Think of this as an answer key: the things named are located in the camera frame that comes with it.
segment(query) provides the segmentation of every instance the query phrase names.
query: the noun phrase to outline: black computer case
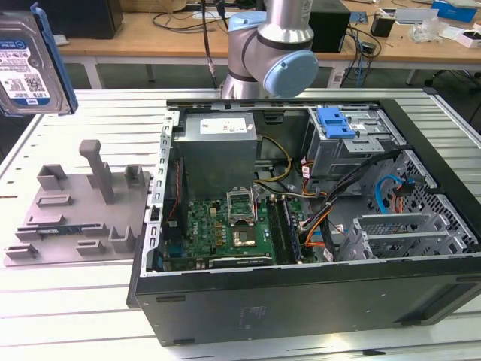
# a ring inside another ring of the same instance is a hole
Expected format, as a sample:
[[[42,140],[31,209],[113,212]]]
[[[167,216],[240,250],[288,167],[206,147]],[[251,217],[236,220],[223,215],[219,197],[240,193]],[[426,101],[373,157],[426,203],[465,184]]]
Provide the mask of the black computer case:
[[[309,26],[314,31],[314,53],[339,53],[351,12],[340,0],[314,0]]]
[[[395,101],[379,104],[481,235],[479,202]],[[481,293],[481,264],[470,254],[139,277],[140,253],[130,296],[135,294],[162,346],[431,325]]]
[[[32,0],[3,0],[0,11],[28,11]],[[38,0],[53,34],[67,38],[111,39],[122,25],[120,0]]]

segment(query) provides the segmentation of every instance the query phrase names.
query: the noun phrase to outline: floor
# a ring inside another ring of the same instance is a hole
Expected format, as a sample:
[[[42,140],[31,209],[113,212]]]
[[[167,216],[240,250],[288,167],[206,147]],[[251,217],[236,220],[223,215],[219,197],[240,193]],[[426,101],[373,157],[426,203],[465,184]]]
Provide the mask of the floor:
[[[145,88],[211,88],[209,71],[203,65],[154,65],[156,82],[147,81],[144,65],[100,65],[99,71],[108,89],[145,89]],[[89,81],[81,65],[67,64],[68,73],[75,89],[89,89]],[[326,87],[330,69],[319,70],[312,87]],[[434,71],[419,71],[413,80],[414,87],[423,87],[424,81],[432,77]],[[367,88],[404,88],[409,71],[373,69],[366,79]],[[217,67],[217,77],[224,79],[227,67]],[[355,80],[348,80],[343,87],[355,87]],[[460,113],[470,119],[474,109],[481,102],[481,93],[471,96],[469,89],[473,87],[460,74],[444,73],[434,82],[434,88]],[[31,117],[0,117],[0,161],[13,147],[22,131],[29,124]],[[475,116],[473,126],[481,129],[481,111]]]

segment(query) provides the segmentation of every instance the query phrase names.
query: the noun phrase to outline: blue box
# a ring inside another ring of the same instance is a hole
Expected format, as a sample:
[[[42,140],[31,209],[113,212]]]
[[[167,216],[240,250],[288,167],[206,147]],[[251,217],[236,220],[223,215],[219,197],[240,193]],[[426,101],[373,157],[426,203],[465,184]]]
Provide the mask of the blue box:
[[[457,8],[451,4],[448,4],[447,2],[439,0],[434,0],[431,9],[438,9],[439,12],[437,15],[439,17],[464,21],[465,23],[469,23],[474,18],[474,14],[476,13],[475,8]]]

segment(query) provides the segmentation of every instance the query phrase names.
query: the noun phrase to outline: tabletop clutter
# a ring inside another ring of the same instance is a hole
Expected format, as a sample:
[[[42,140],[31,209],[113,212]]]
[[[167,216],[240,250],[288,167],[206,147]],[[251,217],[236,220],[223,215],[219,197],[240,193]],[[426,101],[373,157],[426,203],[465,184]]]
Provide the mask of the tabletop clutter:
[[[415,43],[442,41],[444,38],[457,41],[469,48],[481,47],[481,21],[471,29],[451,26],[441,18],[470,23],[481,3],[474,0],[434,0],[431,9],[420,8],[380,8],[374,14],[371,34],[389,37],[394,23],[412,24],[410,38]]]

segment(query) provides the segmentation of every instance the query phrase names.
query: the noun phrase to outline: desk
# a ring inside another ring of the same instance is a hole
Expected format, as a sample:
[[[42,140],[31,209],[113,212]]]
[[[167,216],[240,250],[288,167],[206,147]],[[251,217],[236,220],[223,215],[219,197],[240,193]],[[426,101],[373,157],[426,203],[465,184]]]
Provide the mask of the desk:
[[[403,4],[417,8],[419,3],[400,0]],[[343,2],[351,11],[366,11],[373,14],[374,5]],[[381,6],[395,7],[384,0]],[[476,20],[481,20],[478,12]],[[358,24],[362,30],[369,32],[372,17],[368,25]],[[454,26],[469,27],[466,23],[453,22]],[[200,20],[173,19],[169,26],[189,26]],[[209,33],[210,51],[217,65],[228,64],[228,36],[217,25],[215,32]],[[446,69],[446,70],[481,70],[481,50],[467,49],[455,41],[443,43],[413,43],[407,35],[410,26],[394,24],[389,38],[378,38],[383,49],[372,62],[371,68],[396,69]],[[60,47],[65,62],[80,63],[86,69],[93,89],[101,89],[102,82],[97,72],[97,64],[175,64],[206,65],[202,34],[178,34],[155,27],[150,15],[145,13],[124,14],[123,25],[112,40],[71,39],[68,46]],[[318,53],[319,66],[332,68],[328,87],[339,87],[340,79],[354,58],[355,46],[351,39],[344,42],[340,53]],[[153,79],[151,67],[147,66],[147,76]]]
[[[37,192],[35,176],[41,165],[59,162],[68,174],[86,173],[86,162],[78,160],[78,145],[84,138],[97,138],[103,144],[102,159],[112,171],[123,171],[128,163],[154,171],[159,115],[166,99],[218,96],[205,89],[84,90],[77,92],[75,115],[36,117],[0,165],[0,246],[11,244]],[[420,89],[311,89],[300,97],[396,99],[445,159],[455,162],[459,152],[479,156],[476,132],[439,96]],[[475,161],[481,168],[479,158]],[[131,260],[31,268],[0,265],[0,359],[339,360],[362,358],[362,350],[374,349],[387,353],[375,360],[456,361],[481,354],[481,297],[434,326],[164,349],[142,311],[127,309],[131,268]]]

